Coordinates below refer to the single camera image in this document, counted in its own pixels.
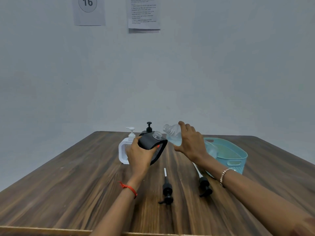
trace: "instruction sheet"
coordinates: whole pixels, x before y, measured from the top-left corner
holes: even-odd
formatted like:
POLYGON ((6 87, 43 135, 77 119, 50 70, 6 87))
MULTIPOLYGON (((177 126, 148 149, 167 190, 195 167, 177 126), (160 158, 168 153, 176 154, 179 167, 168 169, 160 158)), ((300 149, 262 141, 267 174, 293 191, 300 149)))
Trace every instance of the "instruction sheet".
POLYGON ((161 0, 127 0, 128 28, 145 30, 160 29, 161 0))

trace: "person's right hand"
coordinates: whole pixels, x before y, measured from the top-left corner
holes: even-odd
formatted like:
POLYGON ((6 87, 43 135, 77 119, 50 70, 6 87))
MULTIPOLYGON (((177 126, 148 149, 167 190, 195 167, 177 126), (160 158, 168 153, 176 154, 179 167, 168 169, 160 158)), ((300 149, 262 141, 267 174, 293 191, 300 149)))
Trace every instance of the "person's right hand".
POLYGON ((174 145, 175 151, 183 153, 197 165, 202 164, 206 158, 210 157, 207 153, 203 136, 189 124, 185 124, 182 121, 179 121, 178 124, 180 125, 182 140, 180 146, 174 145))

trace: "person's left hand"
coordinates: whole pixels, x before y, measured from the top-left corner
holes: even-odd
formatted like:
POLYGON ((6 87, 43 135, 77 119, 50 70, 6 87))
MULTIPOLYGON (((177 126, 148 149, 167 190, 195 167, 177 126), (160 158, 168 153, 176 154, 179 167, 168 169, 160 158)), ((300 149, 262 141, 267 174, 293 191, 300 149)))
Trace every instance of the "person's left hand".
POLYGON ((138 141, 140 138, 141 137, 136 137, 131 146, 126 148, 126 154, 132 170, 132 178, 137 181, 142 181, 147 174, 151 159, 157 150, 157 146, 151 150, 145 150, 139 147, 138 141))

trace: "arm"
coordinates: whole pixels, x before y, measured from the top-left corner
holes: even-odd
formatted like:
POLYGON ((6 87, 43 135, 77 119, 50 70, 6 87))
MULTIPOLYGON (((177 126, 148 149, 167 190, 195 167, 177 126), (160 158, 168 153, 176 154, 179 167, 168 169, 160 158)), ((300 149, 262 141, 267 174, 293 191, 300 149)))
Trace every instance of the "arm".
MULTIPOLYGON (((226 166, 207 154, 203 136, 189 124, 179 122, 182 145, 174 146, 192 162, 220 179, 226 166)), ((228 170, 223 185, 266 227, 273 235, 290 235, 294 227, 311 216, 256 182, 228 170)))
MULTIPOLYGON (((147 174, 153 154, 157 150, 157 147, 151 150, 142 149, 138 146, 139 138, 135 138, 131 147, 126 149, 132 169, 132 176, 127 185, 136 191, 147 174)), ((124 188, 91 236, 119 236, 134 198, 134 193, 130 189, 124 188)))

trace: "clear plastic bottle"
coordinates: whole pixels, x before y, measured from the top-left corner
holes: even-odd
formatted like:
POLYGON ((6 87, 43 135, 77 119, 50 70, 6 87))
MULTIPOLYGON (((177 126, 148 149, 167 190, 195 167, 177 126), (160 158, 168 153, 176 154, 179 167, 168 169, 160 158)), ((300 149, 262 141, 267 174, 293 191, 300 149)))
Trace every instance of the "clear plastic bottle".
MULTIPOLYGON (((163 131, 166 133, 166 139, 168 141, 170 141, 171 143, 173 143, 176 146, 181 145, 181 130, 180 130, 179 124, 175 124, 173 126, 166 124, 163 127, 163 131)), ((214 158, 217 158, 218 148, 206 140, 204 141, 204 144, 206 146, 206 150, 207 150, 208 154, 214 158)))

